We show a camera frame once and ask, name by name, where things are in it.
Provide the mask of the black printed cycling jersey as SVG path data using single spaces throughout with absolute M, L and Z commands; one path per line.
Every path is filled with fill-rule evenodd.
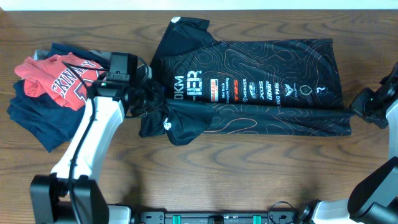
M 216 40 L 209 21 L 174 17 L 150 63 L 166 101 L 141 137 L 186 145 L 206 134 L 348 136 L 331 39 Z

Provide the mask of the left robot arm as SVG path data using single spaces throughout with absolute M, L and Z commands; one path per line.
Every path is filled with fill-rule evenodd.
M 88 88 L 85 113 L 63 157 L 49 175 L 36 175 L 30 197 L 36 223 L 134 223 L 126 205 L 106 203 L 98 186 L 109 145 L 129 110 L 136 117 L 164 104 L 155 82 L 97 80 Z

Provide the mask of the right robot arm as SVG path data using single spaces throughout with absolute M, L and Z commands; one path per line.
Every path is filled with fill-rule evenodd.
M 314 201 L 295 223 L 397 223 L 397 64 L 377 91 L 363 89 L 351 110 L 367 123 L 389 128 L 388 161 L 360 182 L 348 199 Z

